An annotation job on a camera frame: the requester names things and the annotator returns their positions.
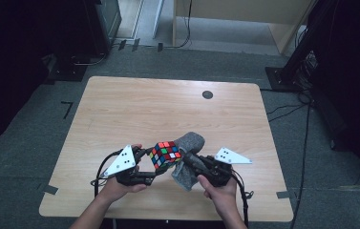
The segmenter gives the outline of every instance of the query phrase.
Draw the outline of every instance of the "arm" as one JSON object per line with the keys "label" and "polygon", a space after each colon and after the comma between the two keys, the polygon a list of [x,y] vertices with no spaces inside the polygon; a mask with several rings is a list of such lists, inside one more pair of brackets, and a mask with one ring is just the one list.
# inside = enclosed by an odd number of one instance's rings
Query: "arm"
{"label": "arm", "polygon": [[240,217],[236,204],[237,182],[231,178],[226,186],[216,188],[206,177],[199,175],[198,181],[205,189],[204,195],[211,198],[215,204],[216,211],[222,218],[227,229],[247,228]]}
{"label": "arm", "polygon": [[113,202],[127,193],[137,193],[145,188],[145,184],[124,186],[118,183],[115,177],[108,179],[103,189],[70,228],[99,228]]}

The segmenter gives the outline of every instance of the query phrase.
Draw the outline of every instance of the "table surface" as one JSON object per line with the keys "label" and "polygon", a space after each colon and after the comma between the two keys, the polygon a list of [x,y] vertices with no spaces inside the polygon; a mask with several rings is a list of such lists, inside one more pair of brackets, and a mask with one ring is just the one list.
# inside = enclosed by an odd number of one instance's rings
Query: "table surface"
{"label": "table surface", "polygon": [[[203,98],[204,91],[213,97]],[[253,161],[233,166],[245,190],[254,191],[248,202],[251,221],[292,220],[289,198],[277,198],[286,186],[257,85],[107,76],[88,82],[49,183],[58,192],[45,193],[40,214],[78,217],[94,198],[90,181],[108,154],[127,144],[149,148],[188,132],[205,138],[200,155],[213,156],[226,147]],[[171,170],[145,191],[115,202],[106,217],[220,220],[202,187],[196,184],[191,192],[184,191]],[[145,157],[140,171],[154,171],[151,160]]]}

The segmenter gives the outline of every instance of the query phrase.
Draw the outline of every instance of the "gray carpet floor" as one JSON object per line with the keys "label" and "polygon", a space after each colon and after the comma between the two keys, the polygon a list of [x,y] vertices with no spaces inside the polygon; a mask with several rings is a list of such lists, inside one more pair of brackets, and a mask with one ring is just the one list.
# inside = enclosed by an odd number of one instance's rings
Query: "gray carpet floor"
{"label": "gray carpet floor", "polygon": [[[51,178],[74,112],[89,77],[127,76],[255,83],[270,89],[265,67],[283,67],[286,57],[247,53],[130,47],[116,48],[90,66],[82,82],[41,85],[0,136],[0,228],[67,228],[74,219],[45,218],[38,209],[40,186]],[[299,105],[297,94],[262,91],[268,112]],[[68,115],[65,114],[73,102]],[[293,108],[279,109],[268,120]],[[334,152],[316,108],[307,107],[270,122],[290,203],[295,209],[302,175],[308,119],[306,172],[295,228],[360,228],[360,159]],[[251,222],[250,228],[289,228],[289,222]]]}

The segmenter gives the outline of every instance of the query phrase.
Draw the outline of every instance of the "white triangular tracker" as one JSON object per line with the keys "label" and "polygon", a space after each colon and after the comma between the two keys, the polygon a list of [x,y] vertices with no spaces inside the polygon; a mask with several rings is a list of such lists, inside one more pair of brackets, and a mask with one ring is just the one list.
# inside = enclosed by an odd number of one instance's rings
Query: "white triangular tracker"
{"label": "white triangular tracker", "polygon": [[112,162],[108,169],[102,174],[103,177],[109,177],[121,171],[133,168],[136,166],[135,157],[133,156],[132,146],[127,145],[122,152]]}
{"label": "white triangular tracker", "polygon": [[222,147],[215,155],[215,159],[226,164],[252,164],[253,162],[245,156]]}

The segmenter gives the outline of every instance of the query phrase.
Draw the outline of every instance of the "rubik's cube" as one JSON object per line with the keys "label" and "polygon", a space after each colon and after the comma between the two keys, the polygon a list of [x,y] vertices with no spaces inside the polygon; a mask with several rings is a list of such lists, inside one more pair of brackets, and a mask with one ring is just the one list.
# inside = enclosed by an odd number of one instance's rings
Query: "rubik's cube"
{"label": "rubik's cube", "polygon": [[156,169],[165,166],[171,168],[180,161],[180,151],[174,141],[157,143],[149,156]]}

